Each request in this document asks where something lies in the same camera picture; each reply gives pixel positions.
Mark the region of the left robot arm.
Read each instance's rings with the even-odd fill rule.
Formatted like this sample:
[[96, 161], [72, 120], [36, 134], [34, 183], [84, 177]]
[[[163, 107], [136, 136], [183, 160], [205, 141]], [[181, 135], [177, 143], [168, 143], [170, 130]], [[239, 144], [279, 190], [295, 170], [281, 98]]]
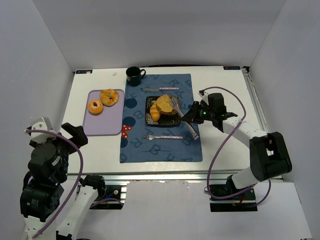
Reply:
[[[88, 143], [84, 128], [64, 123], [71, 135], [56, 133], [46, 118], [25, 130], [33, 151], [23, 179], [20, 212], [28, 240], [75, 240], [91, 205], [106, 194], [105, 180], [99, 175], [82, 178], [84, 159], [80, 147]], [[73, 187], [60, 202], [67, 181], [69, 156], [78, 153], [80, 169]]]

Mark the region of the brown bread slice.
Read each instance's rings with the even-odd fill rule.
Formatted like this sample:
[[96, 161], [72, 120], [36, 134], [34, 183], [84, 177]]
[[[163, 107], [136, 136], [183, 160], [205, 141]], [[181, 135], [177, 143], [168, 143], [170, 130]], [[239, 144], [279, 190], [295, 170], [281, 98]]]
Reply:
[[176, 113], [175, 109], [170, 105], [171, 98], [164, 94], [157, 98], [155, 101], [156, 106], [161, 114], [164, 115], [174, 115]]

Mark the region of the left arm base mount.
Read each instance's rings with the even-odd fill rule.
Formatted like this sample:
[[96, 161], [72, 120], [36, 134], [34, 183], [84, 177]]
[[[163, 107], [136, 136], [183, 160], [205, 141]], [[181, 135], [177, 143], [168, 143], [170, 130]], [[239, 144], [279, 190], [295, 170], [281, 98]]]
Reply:
[[124, 203], [121, 199], [121, 185], [106, 184], [103, 176], [87, 175], [80, 178], [77, 195], [80, 194], [82, 187], [89, 186], [98, 192], [97, 198], [90, 205], [90, 210], [121, 210]]

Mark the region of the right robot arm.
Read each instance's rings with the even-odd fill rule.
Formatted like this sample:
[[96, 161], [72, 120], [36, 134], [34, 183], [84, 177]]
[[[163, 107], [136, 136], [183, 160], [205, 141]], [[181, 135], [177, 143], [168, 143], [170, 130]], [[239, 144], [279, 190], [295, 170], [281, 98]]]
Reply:
[[216, 159], [227, 143], [234, 137], [249, 149], [249, 167], [230, 175], [224, 187], [207, 185], [207, 192], [215, 200], [226, 200], [250, 190], [257, 183], [290, 173], [293, 169], [283, 135], [279, 132], [259, 130], [228, 112], [221, 93], [206, 95], [207, 100], [194, 101], [191, 109], [181, 117], [188, 124], [209, 121], [222, 133], [227, 134], [216, 151]]

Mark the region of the metal tongs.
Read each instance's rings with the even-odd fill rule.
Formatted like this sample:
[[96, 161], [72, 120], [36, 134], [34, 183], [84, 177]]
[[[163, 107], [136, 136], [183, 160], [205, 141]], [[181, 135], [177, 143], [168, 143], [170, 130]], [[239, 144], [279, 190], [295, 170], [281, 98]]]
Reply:
[[[181, 111], [180, 107], [179, 107], [179, 104], [177, 102], [177, 100], [172, 97], [170, 99], [170, 102], [169, 102], [170, 106], [178, 113], [178, 115], [180, 116], [180, 120], [182, 120], [182, 117], [184, 116], [183, 112]], [[189, 129], [189, 132], [191, 133], [192, 135], [192, 138], [194, 140], [198, 140], [200, 138], [200, 136], [198, 135], [198, 133], [195, 131], [195, 129], [187, 122], [185, 122], [185, 125], [187, 126], [187, 128]]]

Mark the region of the striped croissant bread roll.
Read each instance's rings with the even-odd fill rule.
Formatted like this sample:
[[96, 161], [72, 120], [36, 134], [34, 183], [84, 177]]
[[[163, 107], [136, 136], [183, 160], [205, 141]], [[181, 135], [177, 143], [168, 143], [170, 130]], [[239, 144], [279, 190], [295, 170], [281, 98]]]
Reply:
[[149, 113], [151, 115], [151, 118], [154, 122], [157, 122], [161, 116], [160, 110], [157, 107], [157, 103], [155, 102], [149, 110]]

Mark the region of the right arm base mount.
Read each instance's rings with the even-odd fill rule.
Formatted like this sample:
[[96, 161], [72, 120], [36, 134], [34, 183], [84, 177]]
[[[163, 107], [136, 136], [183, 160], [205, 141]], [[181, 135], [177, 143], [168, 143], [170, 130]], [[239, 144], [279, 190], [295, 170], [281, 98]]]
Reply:
[[209, 206], [212, 213], [257, 212], [256, 195], [254, 189], [227, 199], [209, 197]]

